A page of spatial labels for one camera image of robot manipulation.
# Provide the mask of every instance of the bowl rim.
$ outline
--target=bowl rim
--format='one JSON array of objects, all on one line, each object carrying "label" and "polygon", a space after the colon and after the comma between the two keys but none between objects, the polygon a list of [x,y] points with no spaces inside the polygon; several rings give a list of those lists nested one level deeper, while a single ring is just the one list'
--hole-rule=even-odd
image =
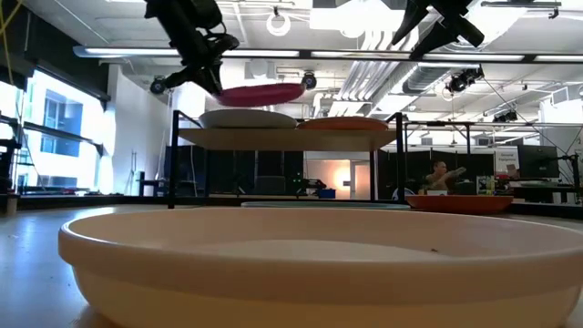
[{"label": "bowl rim", "polygon": [[[199,208],[174,211],[217,210],[337,209]],[[167,210],[149,213],[153,212],[168,214]],[[136,213],[107,214],[79,220],[125,215]],[[59,254],[76,271],[209,297],[326,304],[437,304],[516,298],[583,284],[583,244],[577,248],[525,255],[440,261],[297,261],[168,251],[103,241],[72,231],[70,226],[76,221],[64,224],[58,234]],[[583,232],[563,227],[511,221],[583,235]]]}]

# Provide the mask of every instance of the ceiling light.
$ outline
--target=ceiling light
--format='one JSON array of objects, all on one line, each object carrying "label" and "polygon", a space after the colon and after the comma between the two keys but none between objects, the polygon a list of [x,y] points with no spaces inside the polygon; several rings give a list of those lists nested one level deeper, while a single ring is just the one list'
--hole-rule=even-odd
[{"label": "ceiling light", "polygon": [[[280,27],[273,26],[273,19],[275,19],[275,17],[283,18],[283,25],[282,26],[280,26]],[[292,29],[292,21],[290,20],[290,17],[285,15],[285,14],[275,15],[274,13],[271,13],[269,18],[267,18],[267,22],[265,23],[265,27],[267,27],[267,30],[273,36],[285,36],[286,34],[288,34],[288,32],[290,32],[290,29]]]},{"label": "ceiling light", "polygon": [[[145,4],[146,1],[145,0],[106,0],[106,2],[110,2],[110,3],[133,3],[133,4],[137,4],[137,3],[141,3],[141,4]],[[217,5],[233,5],[233,4],[238,4],[238,5],[246,5],[246,6],[270,6],[270,5],[276,5],[278,7],[295,7],[295,3],[292,1],[262,1],[262,0],[253,0],[253,1],[247,1],[247,0],[241,0],[241,1],[217,1]]]},{"label": "ceiling light", "polygon": [[419,63],[419,67],[434,67],[434,68],[480,68],[480,64],[469,63]]},{"label": "ceiling light", "polygon": [[542,55],[535,58],[536,62],[581,62],[583,55]]},{"label": "ceiling light", "polygon": [[468,60],[475,62],[521,61],[523,55],[492,55],[492,54],[427,54],[423,59],[428,60]]},{"label": "ceiling light", "polygon": [[94,56],[179,56],[176,49],[162,49],[162,48],[84,48],[85,52]]},{"label": "ceiling light", "polygon": [[556,8],[563,4],[557,1],[539,1],[539,2],[508,2],[508,1],[485,1],[481,4],[484,7],[500,7],[500,8]]},{"label": "ceiling light", "polygon": [[[86,47],[75,46],[75,54],[85,58],[115,58],[132,56],[150,57],[179,57],[179,52],[172,48],[137,48],[137,47]],[[299,57],[298,50],[253,50],[235,49],[225,51],[224,57],[245,57],[245,58],[286,58]]]},{"label": "ceiling light", "polygon": [[409,53],[384,51],[312,51],[312,57],[361,60],[406,60],[409,58]]},{"label": "ceiling light", "polygon": [[228,50],[223,54],[224,57],[299,57],[300,51],[297,50],[247,50],[236,49]]}]

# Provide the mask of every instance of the computer monitor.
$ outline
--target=computer monitor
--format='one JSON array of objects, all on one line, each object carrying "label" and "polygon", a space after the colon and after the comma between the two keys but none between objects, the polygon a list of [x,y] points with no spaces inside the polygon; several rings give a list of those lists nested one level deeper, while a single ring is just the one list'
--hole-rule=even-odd
[{"label": "computer monitor", "polygon": [[552,146],[518,146],[520,178],[558,178],[557,148]]}]

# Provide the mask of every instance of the yellow cable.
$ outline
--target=yellow cable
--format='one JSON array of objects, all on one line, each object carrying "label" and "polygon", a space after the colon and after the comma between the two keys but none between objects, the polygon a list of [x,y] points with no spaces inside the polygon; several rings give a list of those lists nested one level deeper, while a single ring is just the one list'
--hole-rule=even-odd
[{"label": "yellow cable", "polygon": [[16,13],[18,12],[18,9],[20,9],[20,6],[22,5],[23,1],[24,0],[18,0],[18,4],[16,4],[16,7],[12,10],[12,13],[10,13],[10,15],[8,16],[8,18],[6,19],[6,22],[4,24],[2,24],[2,26],[0,27],[0,36],[8,28],[8,25],[10,25],[10,22],[12,22],[12,20],[15,18]]},{"label": "yellow cable", "polygon": [[[2,0],[0,0],[0,26],[4,26],[4,10],[2,9]],[[6,57],[6,66],[8,68],[8,80],[10,81],[11,85],[15,84],[15,79],[12,76],[12,65],[10,64],[10,53],[8,51],[8,37],[6,33],[2,34],[2,38],[4,39],[4,53]]]}]

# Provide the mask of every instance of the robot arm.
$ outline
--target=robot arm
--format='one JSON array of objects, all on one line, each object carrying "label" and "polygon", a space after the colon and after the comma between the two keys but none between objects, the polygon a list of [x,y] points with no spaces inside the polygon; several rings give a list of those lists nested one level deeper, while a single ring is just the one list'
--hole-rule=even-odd
[{"label": "robot arm", "polygon": [[145,0],[146,18],[156,17],[170,38],[170,46],[182,57],[183,70],[163,80],[164,88],[194,82],[211,95],[222,92],[222,54],[239,46],[239,40],[210,30],[223,25],[214,0]]}]

